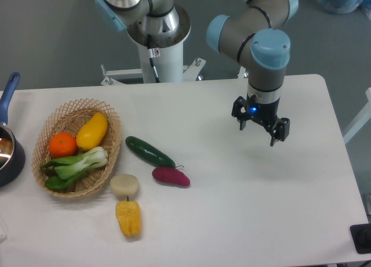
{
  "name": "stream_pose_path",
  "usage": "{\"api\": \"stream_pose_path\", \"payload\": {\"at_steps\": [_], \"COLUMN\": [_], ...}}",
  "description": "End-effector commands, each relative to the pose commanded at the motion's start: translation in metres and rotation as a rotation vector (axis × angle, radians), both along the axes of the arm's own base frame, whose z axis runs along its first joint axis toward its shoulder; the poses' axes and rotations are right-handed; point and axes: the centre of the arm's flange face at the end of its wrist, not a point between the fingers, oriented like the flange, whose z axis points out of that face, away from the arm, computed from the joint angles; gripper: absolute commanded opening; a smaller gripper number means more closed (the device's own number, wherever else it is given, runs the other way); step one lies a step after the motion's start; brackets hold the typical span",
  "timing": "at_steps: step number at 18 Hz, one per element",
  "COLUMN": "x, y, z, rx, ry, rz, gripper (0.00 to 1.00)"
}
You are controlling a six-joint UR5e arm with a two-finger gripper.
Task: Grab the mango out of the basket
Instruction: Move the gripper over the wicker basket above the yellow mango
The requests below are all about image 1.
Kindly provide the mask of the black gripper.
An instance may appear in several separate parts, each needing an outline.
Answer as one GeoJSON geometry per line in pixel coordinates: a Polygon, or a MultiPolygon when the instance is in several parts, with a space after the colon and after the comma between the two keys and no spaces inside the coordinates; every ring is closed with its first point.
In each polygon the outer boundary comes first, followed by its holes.
{"type": "Polygon", "coordinates": [[[261,104],[255,97],[245,100],[239,96],[232,105],[231,115],[239,122],[240,131],[249,120],[261,125],[270,133],[270,146],[273,147],[276,142],[284,142],[290,132],[290,119],[277,117],[279,101],[280,98],[273,103],[261,104]]]}

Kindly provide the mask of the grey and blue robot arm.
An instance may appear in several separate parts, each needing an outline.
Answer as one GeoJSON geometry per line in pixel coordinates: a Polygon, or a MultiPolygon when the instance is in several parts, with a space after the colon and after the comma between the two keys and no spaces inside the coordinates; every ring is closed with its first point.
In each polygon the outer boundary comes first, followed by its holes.
{"type": "MultiPolygon", "coordinates": [[[[208,45],[248,71],[247,95],[233,104],[241,128],[261,125],[271,142],[284,141],[290,121],[277,115],[290,59],[290,39],[280,27],[297,11],[298,0],[244,0],[238,17],[216,16],[206,30],[208,45]]],[[[183,43],[191,30],[188,13],[174,0],[95,0],[102,18],[127,31],[137,45],[146,83],[182,82],[183,43]]]]}

